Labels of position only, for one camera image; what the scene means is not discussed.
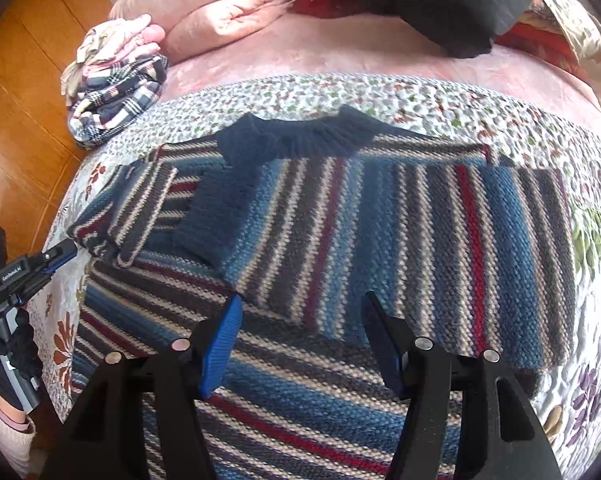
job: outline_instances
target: knitted sweater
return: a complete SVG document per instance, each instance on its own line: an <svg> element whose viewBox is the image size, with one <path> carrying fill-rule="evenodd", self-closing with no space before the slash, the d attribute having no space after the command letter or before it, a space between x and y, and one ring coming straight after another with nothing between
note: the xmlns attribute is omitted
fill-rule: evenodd
<svg viewBox="0 0 601 480"><path fill-rule="evenodd" d="M174 230L161 252L200 258L311 333L363 344L360 298L375 290L450 351L549 368L571 352L575 304L562 180L510 164L348 107L248 114L119 168L69 233L125 267Z"/></svg>

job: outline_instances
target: plaid fabric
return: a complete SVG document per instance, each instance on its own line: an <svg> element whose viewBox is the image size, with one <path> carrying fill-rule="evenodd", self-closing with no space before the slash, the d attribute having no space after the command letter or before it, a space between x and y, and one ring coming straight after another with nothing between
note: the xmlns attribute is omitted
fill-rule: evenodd
<svg viewBox="0 0 601 480"><path fill-rule="evenodd" d="M332 156L304 158L317 152ZM514 362L530 359L514 344L530 337L540 341L531 362L559 360L569 342L543 335L573 323L573 285L557 290L572 264L563 207L550 171L351 108L305 124L248 115L215 136L163 145L120 167L68 231L103 260L90 272L74 392L110 350L164 348L239 290L244 323L222 387L198 403L219 477L381 478L406 405L361 344L357 288L376 288L396 314L424 313L425 330L450 349L459 334L468 352L499 348L497 333ZM324 330L336 318L343 330ZM453 471L460 396L449 409L440 478ZM164 478L151 416L146 443Z"/></svg>
<svg viewBox="0 0 601 480"><path fill-rule="evenodd" d="M69 131L76 142L91 149L122 132L158 101L166 70L167 58L156 55L90 74L69 114Z"/></svg>

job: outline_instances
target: blue gripper pad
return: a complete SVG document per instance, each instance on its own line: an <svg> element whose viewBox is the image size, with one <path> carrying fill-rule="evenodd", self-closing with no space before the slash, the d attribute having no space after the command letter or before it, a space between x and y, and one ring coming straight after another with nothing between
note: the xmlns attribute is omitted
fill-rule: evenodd
<svg viewBox="0 0 601 480"><path fill-rule="evenodd" d="M402 378L402 353L389 332L389 316L380 303L375 304L366 294L361 306L361 317L383 382L400 397L405 388Z"/></svg>
<svg viewBox="0 0 601 480"><path fill-rule="evenodd" d="M198 391L203 399L208 399L220 386L242 322L243 301L239 295L235 295L226 306L218 330L202 359L202 377Z"/></svg>

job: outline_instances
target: quilted bedspread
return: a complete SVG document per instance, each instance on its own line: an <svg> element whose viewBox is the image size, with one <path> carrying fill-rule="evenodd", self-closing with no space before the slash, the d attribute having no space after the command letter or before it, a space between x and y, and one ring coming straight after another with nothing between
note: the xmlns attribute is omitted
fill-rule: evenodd
<svg viewBox="0 0 601 480"><path fill-rule="evenodd" d="M576 255L575 350L567 365L543 375L532 405L564 477L579 478L601 449L601 139L534 105L474 86L388 75L287 75L204 89L153 107L87 156L47 244L66 236L118 164L159 144L211 134L248 111L305 120L343 104L415 132L491 144L517 164L564 173ZM71 409L71 355L89 261L80 251L29 307L43 379L61 417Z"/></svg>

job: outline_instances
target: sweater sleeve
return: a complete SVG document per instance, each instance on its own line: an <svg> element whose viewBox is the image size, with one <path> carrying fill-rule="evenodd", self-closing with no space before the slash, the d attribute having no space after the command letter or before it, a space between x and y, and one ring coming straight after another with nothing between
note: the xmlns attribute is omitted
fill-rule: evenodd
<svg viewBox="0 0 601 480"><path fill-rule="evenodd" d="M10 428L0 417L0 452L20 478L27 476L29 452L36 435L36 426L28 418L28 429L17 431Z"/></svg>

